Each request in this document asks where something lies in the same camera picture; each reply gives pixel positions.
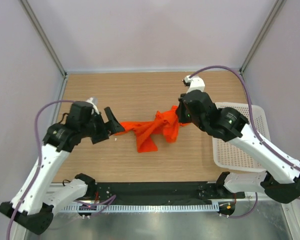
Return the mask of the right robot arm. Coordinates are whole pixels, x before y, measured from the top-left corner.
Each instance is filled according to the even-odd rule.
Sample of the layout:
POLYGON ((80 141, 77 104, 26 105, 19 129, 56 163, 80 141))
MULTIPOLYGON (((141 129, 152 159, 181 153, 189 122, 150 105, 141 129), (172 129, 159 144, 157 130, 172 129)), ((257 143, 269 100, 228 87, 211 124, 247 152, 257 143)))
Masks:
POLYGON ((255 192, 288 204, 300 198, 300 160, 287 157, 257 131, 238 110, 218 108, 206 92, 193 90, 180 95, 176 114, 180 123, 192 123, 202 132, 239 148, 265 170, 237 174, 222 172, 215 192, 221 198, 232 193, 255 192))

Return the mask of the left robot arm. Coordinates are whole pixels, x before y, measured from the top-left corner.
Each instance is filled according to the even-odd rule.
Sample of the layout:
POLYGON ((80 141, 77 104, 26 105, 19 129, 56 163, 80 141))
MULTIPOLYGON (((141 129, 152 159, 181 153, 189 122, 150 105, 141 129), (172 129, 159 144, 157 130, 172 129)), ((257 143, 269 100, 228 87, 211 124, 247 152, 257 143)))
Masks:
POLYGON ((104 112, 107 122, 103 120, 94 98, 71 101, 69 112, 47 129, 42 140, 36 133, 38 159, 14 198, 0 204, 0 213, 11 223, 16 222, 41 235, 66 205, 79 198, 91 200, 97 191, 96 181, 83 173, 53 195, 47 196, 46 193, 59 168, 82 139, 89 138, 92 144, 97 144, 125 130, 110 107, 104 108, 104 112))

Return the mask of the orange t shirt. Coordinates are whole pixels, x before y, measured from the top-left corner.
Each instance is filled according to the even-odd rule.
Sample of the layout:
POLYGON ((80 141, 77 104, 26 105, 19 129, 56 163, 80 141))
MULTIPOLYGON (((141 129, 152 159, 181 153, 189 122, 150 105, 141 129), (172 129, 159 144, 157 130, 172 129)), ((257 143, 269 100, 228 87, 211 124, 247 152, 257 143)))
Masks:
POLYGON ((157 111, 151 121, 123 121, 120 124, 124 131, 116 135, 133 132, 138 153, 156 152, 158 147, 152 139, 153 135, 162 135, 167 143, 172 144, 177 141, 179 128, 187 126, 179 122, 176 110, 177 106, 173 105, 170 110, 157 111))

